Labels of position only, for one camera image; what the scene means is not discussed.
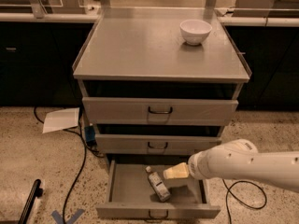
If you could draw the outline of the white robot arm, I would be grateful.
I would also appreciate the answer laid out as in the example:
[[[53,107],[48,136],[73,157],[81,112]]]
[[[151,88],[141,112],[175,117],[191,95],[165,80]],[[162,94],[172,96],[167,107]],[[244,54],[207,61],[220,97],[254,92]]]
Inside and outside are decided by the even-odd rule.
[[[192,177],[256,180],[281,189],[299,191],[299,152],[260,153],[246,139],[237,139],[200,151],[164,170],[165,179]]]

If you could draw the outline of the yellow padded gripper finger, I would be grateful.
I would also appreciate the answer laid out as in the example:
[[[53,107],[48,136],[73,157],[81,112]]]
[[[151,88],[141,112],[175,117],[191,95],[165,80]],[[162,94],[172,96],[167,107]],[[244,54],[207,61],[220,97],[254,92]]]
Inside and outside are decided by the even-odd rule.
[[[172,166],[166,170],[164,170],[164,178],[165,179],[181,179],[187,178],[189,176],[188,164],[186,162],[182,162],[175,166]]]

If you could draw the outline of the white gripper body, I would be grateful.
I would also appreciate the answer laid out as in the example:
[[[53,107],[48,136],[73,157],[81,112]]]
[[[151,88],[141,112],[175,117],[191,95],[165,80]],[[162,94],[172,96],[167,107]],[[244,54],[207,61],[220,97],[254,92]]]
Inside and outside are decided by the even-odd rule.
[[[212,151],[205,150],[193,154],[188,159],[188,169],[191,177],[196,180],[211,179],[216,175],[209,169],[209,159]]]

